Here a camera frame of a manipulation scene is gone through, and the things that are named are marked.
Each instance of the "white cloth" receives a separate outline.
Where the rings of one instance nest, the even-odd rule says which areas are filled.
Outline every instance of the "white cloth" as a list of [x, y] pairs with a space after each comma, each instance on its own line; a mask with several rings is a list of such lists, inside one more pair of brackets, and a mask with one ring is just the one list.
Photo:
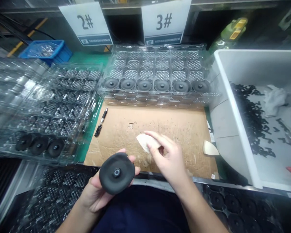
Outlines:
[[286, 103], [287, 92], [282, 88], [277, 88], [274, 85], [267, 85], [271, 91], [265, 93], [265, 117], [275, 117], [278, 113], [278, 108]]

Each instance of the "black pen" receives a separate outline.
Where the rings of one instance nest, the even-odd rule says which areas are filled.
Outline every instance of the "black pen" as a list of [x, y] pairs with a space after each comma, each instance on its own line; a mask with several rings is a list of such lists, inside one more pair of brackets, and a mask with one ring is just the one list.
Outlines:
[[104, 113], [103, 113], [103, 115], [102, 115], [102, 118], [101, 118], [100, 124], [99, 124], [99, 126], [97, 127], [97, 130], [96, 130], [96, 133], [95, 133], [95, 137], [98, 137], [99, 134], [100, 134], [100, 131], [101, 131], [101, 128], [102, 128], [102, 123], [103, 123], [104, 119], [106, 118], [107, 112], [108, 112], [108, 108], [106, 108], [106, 110], [104, 111]]

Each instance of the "sign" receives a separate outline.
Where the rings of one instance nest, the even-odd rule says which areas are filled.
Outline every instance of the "sign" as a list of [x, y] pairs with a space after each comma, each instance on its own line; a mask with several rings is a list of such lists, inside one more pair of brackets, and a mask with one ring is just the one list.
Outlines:
[[113, 44], [99, 2], [60, 6], [83, 46]]
[[141, 7], [146, 45], [180, 44], [191, 0], [176, 0]]

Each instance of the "metal shelf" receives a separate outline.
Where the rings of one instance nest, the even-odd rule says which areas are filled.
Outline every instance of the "metal shelf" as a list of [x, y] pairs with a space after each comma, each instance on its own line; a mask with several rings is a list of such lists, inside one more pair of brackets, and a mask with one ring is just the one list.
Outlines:
[[[291, 3], [291, 0], [192, 0], [190, 11], [214, 11], [214, 10], [244, 10], [274, 8], [281, 4]], [[126, 4], [104, 4], [101, 8], [104, 15], [136, 15], [141, 14], [141, 6], [151, 4], [153, 1], [136, 1]], [[58, 7], [25, 8], [25, 9], [1, 9], [0, 12], [13, 18], [41, 18], [62, 17]]]

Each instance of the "cardboard sheet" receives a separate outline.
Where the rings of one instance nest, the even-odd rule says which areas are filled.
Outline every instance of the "cardboard sheet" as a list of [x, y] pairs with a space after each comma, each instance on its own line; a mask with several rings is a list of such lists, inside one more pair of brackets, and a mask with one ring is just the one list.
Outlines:
[[100, 135], [92, 138], [85, 165], [101, 166], [109, 156], [125, 147], [128, 155], [136, 157], [135, 165], [140, 166], [142, 171], [159, 172], [153, 159], [149, 164], [151, 158], [136, 139], [144, 130], [151, 130], [165, 134], [181, 145], [190, 175], [211, 178], [211, 174], [217, 174], [215, 159], [203, 153], [204, 140], [210, 141], [204, 110], [112, 106], [104, 103], [99, 121], [106, 107], [108, 114]]

